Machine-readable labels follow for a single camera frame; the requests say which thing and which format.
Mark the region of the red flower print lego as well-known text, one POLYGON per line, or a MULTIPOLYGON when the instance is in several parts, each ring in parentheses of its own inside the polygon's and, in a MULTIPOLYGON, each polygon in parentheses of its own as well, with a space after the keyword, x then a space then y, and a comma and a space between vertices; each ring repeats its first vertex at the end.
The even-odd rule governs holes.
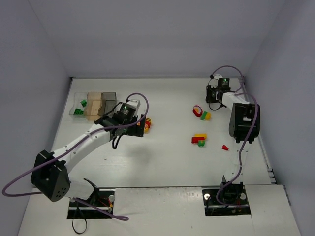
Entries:
POLYGON ((196 117, 201 117, 202 116, 202 113, 203 113, 203 110, 202 110, 202 108, 200 107, 200 106, 198 106, 198 105, 195 105, 194 107, 193 107, 193 113, 194 113, 194 115, 196 116, 196 117))

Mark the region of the small green lego brick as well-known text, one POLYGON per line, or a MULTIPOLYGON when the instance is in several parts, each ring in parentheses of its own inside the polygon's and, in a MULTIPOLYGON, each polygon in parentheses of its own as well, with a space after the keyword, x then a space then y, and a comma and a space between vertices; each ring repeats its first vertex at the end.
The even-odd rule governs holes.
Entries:
POLYGON ((86 105, 87 105, 87 101, 86 101, 86 100, 82 100, 82 101, 80 101, 80 104, 81 104, 81 106, 82 106, 83 108, 85 108, 86 105))

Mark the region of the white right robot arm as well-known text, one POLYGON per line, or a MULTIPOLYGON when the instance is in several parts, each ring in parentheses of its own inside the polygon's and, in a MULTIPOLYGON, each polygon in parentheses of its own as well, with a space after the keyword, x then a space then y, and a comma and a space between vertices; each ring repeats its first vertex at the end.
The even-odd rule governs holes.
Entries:
POLYGON ((215 74, 210 76, 210 80, 216 81, 217 84, 207 85, 206 102, 218 103, 220 108, 228 108, 231 111, 228 133, 236 145, 230 158, 230 166, 222 177, 217 193, 217 200, 227 204, 231 202, 229 198, 236 198, 242 189, 247 153, 260 133, 260 106, 254 97, 252 102, 244 98, 249 94, 233 91, 229 78, 215 74))

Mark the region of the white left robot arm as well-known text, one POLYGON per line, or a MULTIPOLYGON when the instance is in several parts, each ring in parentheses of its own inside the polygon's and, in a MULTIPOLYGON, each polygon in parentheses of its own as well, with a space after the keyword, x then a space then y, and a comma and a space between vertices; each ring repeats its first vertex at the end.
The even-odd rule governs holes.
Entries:
POLYGON ((35 160, 39 169, 31 175, 31 183, 50 201, 63 197, 79 198, 89 203, 99 197, 99 187, 87 178, 69 177, 74 167, 98 147, 111 143, 116 149, 123 135, 142 137, 144 121, 138 122, 140 100, 132 99, 121 105, 111 116, 96 120, 83 135, 53 152, 41 151, 35 160))

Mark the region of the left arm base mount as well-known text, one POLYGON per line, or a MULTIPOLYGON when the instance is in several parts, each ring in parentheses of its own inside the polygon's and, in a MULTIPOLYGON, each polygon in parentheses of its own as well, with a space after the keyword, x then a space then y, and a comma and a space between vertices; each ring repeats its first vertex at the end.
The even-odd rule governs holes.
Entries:
MULTIPOLYGON (((95 200, 85 200, 89 204, 113 214, 115 191, 113 189, 103 189, 99 192, 99 197, 95 200)), ((69 202, 67 219, 111 219, 112 216, 103 214, 92 207, 77 201, 69 202)))

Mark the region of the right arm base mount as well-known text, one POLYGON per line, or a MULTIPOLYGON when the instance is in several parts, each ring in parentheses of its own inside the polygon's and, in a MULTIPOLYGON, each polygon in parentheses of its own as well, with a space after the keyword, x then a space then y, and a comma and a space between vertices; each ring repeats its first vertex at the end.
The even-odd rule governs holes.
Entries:
POLYGON ((251 215, 247 194, 243 183, 231 184, 219 193, 219 188, 203 188, 202 196, 205 216, 251 215))

